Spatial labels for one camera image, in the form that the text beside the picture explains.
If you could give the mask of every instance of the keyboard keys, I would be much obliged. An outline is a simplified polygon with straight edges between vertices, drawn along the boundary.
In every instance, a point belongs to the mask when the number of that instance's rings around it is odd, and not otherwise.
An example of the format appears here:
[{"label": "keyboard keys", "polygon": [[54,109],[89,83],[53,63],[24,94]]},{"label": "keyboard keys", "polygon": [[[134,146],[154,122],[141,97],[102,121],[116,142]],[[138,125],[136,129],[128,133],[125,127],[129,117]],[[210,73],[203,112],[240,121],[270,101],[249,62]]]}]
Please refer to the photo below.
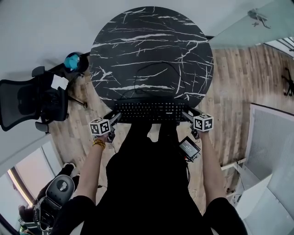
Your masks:
[{"label": "keyboard keys", "polygon": [[177,99],[153,102],[150,99],[144,101],[144,98],[136,100],[140,101],[121,100],[115,103],[115,111],[122,114],[120,123],[184,121],[181,112],[188,112],[187,104]]}]

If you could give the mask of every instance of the black desk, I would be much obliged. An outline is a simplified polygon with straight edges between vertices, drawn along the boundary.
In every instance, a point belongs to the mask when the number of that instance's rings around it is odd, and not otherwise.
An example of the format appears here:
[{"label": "black desk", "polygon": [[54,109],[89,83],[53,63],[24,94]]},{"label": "black desk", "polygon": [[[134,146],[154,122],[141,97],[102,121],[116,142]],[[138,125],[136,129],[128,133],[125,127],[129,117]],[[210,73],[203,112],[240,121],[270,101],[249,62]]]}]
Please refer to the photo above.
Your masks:
[{"label": "black desk", "polygon": [[146,96],[187,99],[195,107],[208,91],[213,67],[210,45],[198,26],[162,7],[116,16],[90,53],[91,80],[110,108],[115,100]]}]

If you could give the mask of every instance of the hand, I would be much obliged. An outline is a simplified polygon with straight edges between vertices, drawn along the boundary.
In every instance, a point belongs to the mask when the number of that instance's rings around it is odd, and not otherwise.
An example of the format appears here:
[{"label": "hand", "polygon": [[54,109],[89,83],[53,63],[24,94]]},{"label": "hand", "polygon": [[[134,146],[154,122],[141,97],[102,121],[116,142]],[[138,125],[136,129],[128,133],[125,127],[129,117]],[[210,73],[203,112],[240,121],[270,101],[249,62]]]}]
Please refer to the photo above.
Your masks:
[{"label": "hand", "polygon": [[108,137],[108,133],[101,135],[101,136],[96,135],[96,138],[98,140],[102,140],[104,143],[107,141],[107,137]]},{"label": "hand", "polygon": [[200,139],[204,138],[205,136],[209,136],[208,131],[204,131],[204,132],[199,131],[199,130],[197,130],[197,131],[198,131]]}]

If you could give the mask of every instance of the wooden floor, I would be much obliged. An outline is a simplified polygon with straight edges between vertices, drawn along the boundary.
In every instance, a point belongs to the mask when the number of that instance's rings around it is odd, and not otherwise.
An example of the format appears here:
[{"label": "wooden floor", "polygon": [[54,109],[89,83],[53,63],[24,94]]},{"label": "wooden floor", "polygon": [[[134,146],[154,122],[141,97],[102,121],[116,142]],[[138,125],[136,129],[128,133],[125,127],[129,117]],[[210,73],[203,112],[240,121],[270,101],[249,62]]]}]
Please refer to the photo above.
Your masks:
[{"label": "wooden floor", "polygon": [[[215,69],[210,89],[198,106],[198,109],[214,116],[214,130],[210,132],[220,164],[225,165],[244,158],[248,129],[250,103],[273,107],[294,113],[294,98],[285,97],[283,92],[288,85],[282,80],[284,68],[288,67],[294,76],[294,61],[279,51],[257,46],[246,50],[214,50]],[[54,142],[64,162],[73,161],[81,169],[91,146],[88,122],[103,117],[109,109],[99,99],[89,76],[79,78],[73,88],[75,97],[87,101],[89,107],[84,109],[76,103],[69,103],[69,119],[65,122],[50,124]],[[158,138],[160,125],[153,125],[149,136],[152,141]],[[130,125],[118,124],[113,146],[119,150]],[[187,123],[178,127],[179,140],[192,136]],[[105,167],[115,153],[111,145],[103,153],[100,171],[101,185],[107,185]],[[202,158],[189,163],[191,181],[190,194],[201,213],[205,211],[205,192],[203,187]],[[234,190],[237,182],[236,173],[231,169],[224,171],[227,177],[224,187]],[[101,198],[105,188],[98,191]],[[167,189],[166,196],[172,193]]]}]

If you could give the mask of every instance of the black clothing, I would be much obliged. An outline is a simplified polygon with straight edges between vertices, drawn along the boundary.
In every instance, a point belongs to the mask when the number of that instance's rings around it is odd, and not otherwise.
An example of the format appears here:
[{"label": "black clothing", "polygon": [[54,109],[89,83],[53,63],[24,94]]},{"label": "black clothing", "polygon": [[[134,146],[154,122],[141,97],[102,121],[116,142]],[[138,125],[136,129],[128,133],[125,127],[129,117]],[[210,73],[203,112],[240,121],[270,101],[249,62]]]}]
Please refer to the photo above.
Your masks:
[{"label": "black clothing", "polygon": [[[187,162],[178,154],[176,123],[162,124],[158,142],[151,124],[133,124],[106,166],[107,191],[97,206],[85,196],[59,211],[51,235],[68,235],[84,222],[81,234],[98,232],[186,231],[245,235],[246,229],[226,198],[213,200],[202,217],[188,191]],[[230,229],[224,225],[230,221]]]}]

